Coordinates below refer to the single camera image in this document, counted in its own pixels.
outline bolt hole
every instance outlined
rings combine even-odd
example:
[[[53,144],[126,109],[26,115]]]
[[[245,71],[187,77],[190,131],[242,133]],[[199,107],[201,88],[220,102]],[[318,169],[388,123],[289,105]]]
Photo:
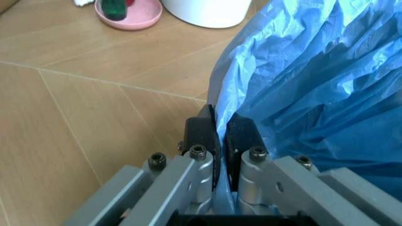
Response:
[[[308,163],[310,160],[306,156],[300,156],[299,160],[303,163]]]
[[[194,150],[195,150],[196,152],[202,152],[202,147],[201,147],[201,146],[195,146],[195,147],[194,147]]]
[[[278,192],[283,193],[285,190],[283,189],[282,183],[281,182],[277,182],[276,183],[276,190],[278,190]]]
[[[151,156],[152,160],[161,160],[163,158],[162,154],[156,153]]]
[[[263,150],[262,148],[260,148],[260,147],[254,149],[254,151],[255,151],[256,153],[258,153],[258,154],[261,154],[261,153],[264,152],[264,150]]]

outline floor tile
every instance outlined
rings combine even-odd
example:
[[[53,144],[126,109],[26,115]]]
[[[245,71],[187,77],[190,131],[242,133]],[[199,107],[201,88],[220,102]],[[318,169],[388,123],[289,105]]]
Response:
[[[237,30],[213,30],[182,23],[52,64],[47,68],[108,81],[127,80],[161,64],[229,39]]]
[[[142,166],[150,154],[162,151],[118,86],[56,73],[41,74],[102,182],[122,166]]]
[[[178,154],[177,143],[183,140],[185,120],[196,116],[205,103],[183,97],[123,88],[141,113],[169,156]]]
[[[4,215],[4,209],[0,206],[0,226],[9,226]]]
[[[0,16],[0,39],[94,17],[93,6],[72,4],[72,0],[21,0]]]
[[[127,32],[103,24],[94,16],[94,13],[88,12],[88,18],[78,19],[71,23],[56,24],[46,29],[0,39],[0,60],[43,66],[81,56],[97,49],[104,49],[138,36],[147,37],[154,31],[179,23],[179,20],[170,13],[164,12],[160,21],[153,27]],[[15,19],[17,21],[27,20],[22,16]],[[6,21],[0,20],[0,33],[8,34],[10,30],[12,29],[8,27]]]
[[[209,77],[216,61],[230,40],[191,53],[165,65],[157,66],[126,83],[142,88],[196,97],[208,90]]]
[[[206,90],[205,92],[199,94],[195,98],[201,99],[201,100],[208,100],[208,90]]]
[[[254,0],[257,12],[259,12],[268,2],[269,0]]]
[[[38,72],[0,71],[0,197],[9,222],[59,225],[99,182]]]

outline metal linkage arm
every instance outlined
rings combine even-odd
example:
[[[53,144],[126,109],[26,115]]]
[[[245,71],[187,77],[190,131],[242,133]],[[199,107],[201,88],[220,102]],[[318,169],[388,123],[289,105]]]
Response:
[[[319,225],[378,225],[289,156],[271,161],[253,150],[241,159],[238,198],[247,204],[276,205],[284,215],[306,214]]]

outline green object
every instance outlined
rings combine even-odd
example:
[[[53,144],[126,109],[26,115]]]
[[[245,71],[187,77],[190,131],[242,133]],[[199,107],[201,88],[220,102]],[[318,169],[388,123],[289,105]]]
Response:
[[[102,0],[102,11],[110,20],[122,20],[127,16],[126,0]]]

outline plastic bag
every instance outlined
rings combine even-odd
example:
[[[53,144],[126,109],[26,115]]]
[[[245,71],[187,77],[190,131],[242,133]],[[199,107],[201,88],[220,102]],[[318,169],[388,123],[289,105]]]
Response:
[[[238,112],[273,158],[348,167],[402,200],[401,10],[398,0],[272,0],[212,73],[220,138]]]

